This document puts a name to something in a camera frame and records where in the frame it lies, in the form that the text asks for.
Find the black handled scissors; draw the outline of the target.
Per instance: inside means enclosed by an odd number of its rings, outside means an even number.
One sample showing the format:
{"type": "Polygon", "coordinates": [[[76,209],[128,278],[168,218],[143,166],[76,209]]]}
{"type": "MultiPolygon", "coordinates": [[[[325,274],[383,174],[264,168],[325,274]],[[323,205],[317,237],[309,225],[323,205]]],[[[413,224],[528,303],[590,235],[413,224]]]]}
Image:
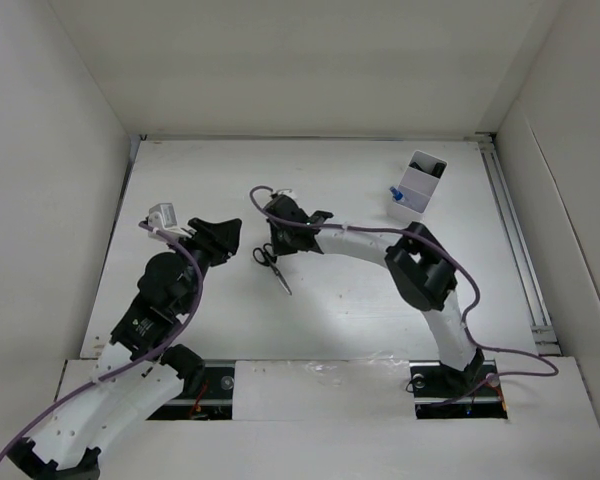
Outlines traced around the black handled scissors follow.
{"type": "Polygon", "coordinates": [[[269,268],[286,294],[289,296],[292,295],[292,290],[288,282],[277,266],[277,255],[275,254],[271,243],[264,243],[263,245],[254,248],[252,250],[252,258],[257,264],[269,268]]]}

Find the green highlighter marker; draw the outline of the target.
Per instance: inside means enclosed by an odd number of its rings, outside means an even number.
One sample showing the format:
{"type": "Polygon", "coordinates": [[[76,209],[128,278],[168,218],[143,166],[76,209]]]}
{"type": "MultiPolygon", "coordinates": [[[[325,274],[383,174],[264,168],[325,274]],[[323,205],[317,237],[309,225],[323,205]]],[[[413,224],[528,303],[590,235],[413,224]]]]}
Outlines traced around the green highlighter marker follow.
{"type": "Polygon", "coordinates": [[[416,162],[416,161],[412,161],[409,164],[409,167],[415,170],[418,170],[420,172],[423,172],[425,174],[430,174],[430,171],[428,169],[428,167],[426,165],[422,166],[420,163],[416,162]]]}

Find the yellow highlighter marker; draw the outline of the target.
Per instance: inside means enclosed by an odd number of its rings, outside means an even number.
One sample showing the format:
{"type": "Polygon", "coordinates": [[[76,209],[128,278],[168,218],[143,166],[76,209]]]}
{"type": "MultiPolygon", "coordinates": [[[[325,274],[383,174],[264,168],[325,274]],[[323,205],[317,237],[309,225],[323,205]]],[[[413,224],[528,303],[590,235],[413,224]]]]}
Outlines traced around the yellow highlighter marker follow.
{"type": "Polygon", "coordinates": [[[440,179],[446,169],[447,164],[445,162],[438,161],[431,170],[431,175],[440,179]]]}

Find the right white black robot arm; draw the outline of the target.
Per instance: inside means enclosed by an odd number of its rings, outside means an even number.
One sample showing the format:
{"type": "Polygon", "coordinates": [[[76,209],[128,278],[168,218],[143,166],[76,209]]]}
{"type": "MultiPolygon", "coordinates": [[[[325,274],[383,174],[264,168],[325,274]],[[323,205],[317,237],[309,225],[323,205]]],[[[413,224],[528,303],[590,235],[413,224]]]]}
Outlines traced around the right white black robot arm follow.
{"type": "Polygon", "coordinates": [[[402,230],[336,224],[332,213],[307,215],[283,193],[273,194],[263,212],[276,256],[341,255],[386,268],[402,300],[422,313],[434,337],[443,393],[463,394],[477,384],[484,355],[466,332],[457,268],[424,224],[412,222],[402,230]]]}

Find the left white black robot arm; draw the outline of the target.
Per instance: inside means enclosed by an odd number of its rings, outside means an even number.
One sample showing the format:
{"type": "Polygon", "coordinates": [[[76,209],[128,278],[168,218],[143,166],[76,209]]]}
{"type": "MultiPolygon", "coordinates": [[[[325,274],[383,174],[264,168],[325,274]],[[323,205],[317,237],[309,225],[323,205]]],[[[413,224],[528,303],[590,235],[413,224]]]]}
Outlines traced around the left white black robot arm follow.
{"type": "Polygon", "coordinates": [[[200,304],[204,277],[239,248],[242,222],[141,227],[169,249],[148,260],[138,292],[111,332],[90,380],[25,427],[7,458],[31,479],[96,479],[109,450],[177,396],[204,384],[204,360],[176,338],[200,304]]]}

